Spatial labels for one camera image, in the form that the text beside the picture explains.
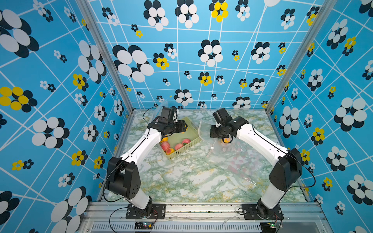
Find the pale green plastic basket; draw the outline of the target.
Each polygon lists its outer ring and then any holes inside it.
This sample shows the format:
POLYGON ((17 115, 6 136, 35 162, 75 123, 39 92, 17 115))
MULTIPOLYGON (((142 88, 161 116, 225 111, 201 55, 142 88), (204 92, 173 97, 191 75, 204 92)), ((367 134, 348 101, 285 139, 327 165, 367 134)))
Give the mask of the pale green plastic basket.
POLYGON ((164 156, 166 156, 169 160, 173 160, 180 155, 184 154, 187 150, 193 148, 195 145, 200 143, 202 139, 199 136, 198 133, 198 127, 196 124, 194 124, 189 117, 182 118, 188 125, 187 130, 184 133, 176 133, 169 137, 166 137, 165 139, 162 139, 161 142, 158 144, 158 146, 161 149, 161 152, 164 156), (175 150, 175 145, 178 143, 182 143, 184 139, 190 139, 191 142, 187 145, 184 145, 181 149, 175 150), (164 141, 168 141, 170 144, 170 148, 167 151, 163 151, 160 144, 164 141))

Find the clear zip-top bag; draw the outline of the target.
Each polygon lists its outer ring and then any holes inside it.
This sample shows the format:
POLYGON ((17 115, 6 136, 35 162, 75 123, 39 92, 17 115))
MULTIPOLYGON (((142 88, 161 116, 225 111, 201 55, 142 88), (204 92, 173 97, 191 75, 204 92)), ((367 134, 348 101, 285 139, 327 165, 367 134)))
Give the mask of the clear zip-top bag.
POLYGON ((156 117, 161 116, 161 112, 164 107, 169 108, 171 106, 171 102, 169 100, 165 100, 161 103, 157 103, 157 106, 152 107, 149 111, 149 122, 153 121, 156 117))

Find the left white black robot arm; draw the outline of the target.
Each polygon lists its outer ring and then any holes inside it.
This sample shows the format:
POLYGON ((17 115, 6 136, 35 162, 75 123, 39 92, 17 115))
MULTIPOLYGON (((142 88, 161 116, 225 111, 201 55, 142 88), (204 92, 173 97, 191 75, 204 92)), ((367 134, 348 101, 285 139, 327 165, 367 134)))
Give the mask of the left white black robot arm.
POLYGON ((140 214, 149 216, 153 200, 141 189, 139 165, 162 139, 184 133, 186 129, 185 121, 178 119, 176 107, 163 107, 160 115, 147 124, 143 136, 129 151, 109 160, 103 187, 123 196, 140 214))

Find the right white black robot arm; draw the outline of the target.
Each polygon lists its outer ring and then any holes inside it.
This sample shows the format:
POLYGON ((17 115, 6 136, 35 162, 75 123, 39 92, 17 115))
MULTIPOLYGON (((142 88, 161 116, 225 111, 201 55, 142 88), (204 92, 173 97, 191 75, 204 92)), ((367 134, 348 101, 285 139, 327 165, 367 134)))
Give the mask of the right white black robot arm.
POLYGON ((210 127, 211 138, 237 138, 258 151, 271 164, 270 183, 254 209, 259 218, 269 219, 276 214, 280 201, 303 173, 300 152, 270 140, 246 119, 240 116, 232 118, 225 108, 212 115, 216 124, 210 127))

